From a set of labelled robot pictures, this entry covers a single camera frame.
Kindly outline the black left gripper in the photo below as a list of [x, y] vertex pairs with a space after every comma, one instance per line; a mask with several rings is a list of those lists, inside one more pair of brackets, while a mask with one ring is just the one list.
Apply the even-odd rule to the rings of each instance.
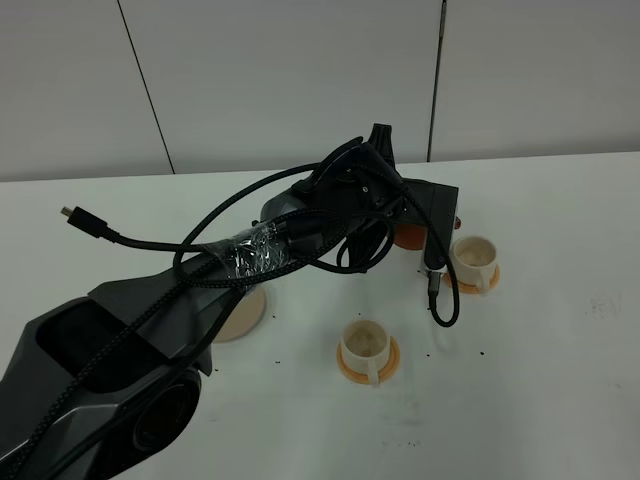
[[374, 123], [367, 140], [349, 140], [319, 166], [319, 187], [337, 192], [349, 210], [373, 210], [399, 222], [408, 212], [403, 180], [396, 170], [392, 127]]

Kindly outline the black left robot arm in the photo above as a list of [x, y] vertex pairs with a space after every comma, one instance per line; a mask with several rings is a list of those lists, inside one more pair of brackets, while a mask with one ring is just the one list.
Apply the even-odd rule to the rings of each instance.
[[392, 244], [404, 183], [391, 129], [377, 124], [293, 185], [245, 231], [212, 243], [127, 238], [81, 208], [70, 225], [131, 249], [166, 252], [156, 275], [112, 281], [28, 322], [1, 380], [5, 479], [109, 479], [170, 445], [213, 370], [210, 346], [256, 287], [336, 250], [345, 271], [377, 264]]

